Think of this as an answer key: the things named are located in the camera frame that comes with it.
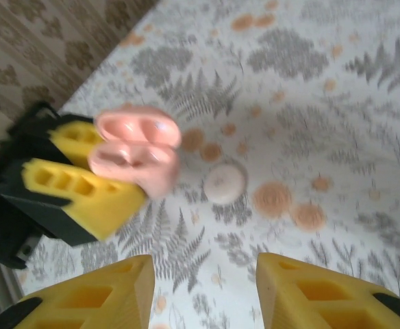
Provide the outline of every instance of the yellow 3d printed part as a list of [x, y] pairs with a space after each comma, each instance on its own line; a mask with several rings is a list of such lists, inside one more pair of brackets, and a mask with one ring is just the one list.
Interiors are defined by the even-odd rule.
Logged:
[[266, 329], [400, 329], [400, 317], [373, 294], [387, 289], [277, 254], [256, 269]]
[[50, 141], [77, 167], [89, 169], [88, 154], [103, 139], [94, 125], [71, 121], [49, 132]]
[[24, 297], [42, 303], [16, 329], [147, 329], [153, 290], [151, 256], [131, 257]]
[[100, 178], [68, 164], [32, 159], [23, 167], [28, 191], [70, 200], [62, 210], [98, 240], [113, 234], [147, 198], [135, 184]]

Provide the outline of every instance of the floral tablecloth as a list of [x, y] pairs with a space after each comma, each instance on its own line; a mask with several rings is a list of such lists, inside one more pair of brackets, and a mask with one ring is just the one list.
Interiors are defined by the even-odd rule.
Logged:
[[[179, 184], [105, 243], [43, 239], [24, 292], [148, 253], [151, 328], [263, 328], [255, 262], [275, 252], [400, 295], [400, 0], [163, 0], [62, 111], [124, 102], [177, 120]], [[217, 206], [224, 162], [247, 192]]]

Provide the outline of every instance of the white cap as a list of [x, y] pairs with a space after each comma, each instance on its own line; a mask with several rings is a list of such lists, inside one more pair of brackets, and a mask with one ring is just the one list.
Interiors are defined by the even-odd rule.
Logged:
[[230, 204], [245, 191], [246, 180], [241, 170], [232, 164], [221, 164], [209, 173], [204, 191], [215, 204]]

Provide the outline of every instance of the patterned fabric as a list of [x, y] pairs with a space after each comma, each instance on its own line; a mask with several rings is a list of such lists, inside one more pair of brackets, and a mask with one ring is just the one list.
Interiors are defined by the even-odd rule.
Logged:
[[[105, 243], [44, 239], [26, 293], [148, 253], [151, 328], [263, 328], [268, 251], [400, 295], [400, 0], [164, 0], [62, 111], [126, 101], [179, 123], [179, 184]], [[223, 162], [248, 186], [217, 206], [202, 186]]]
[[157, 0], [0, 0], [0, 110], [62, 106]]

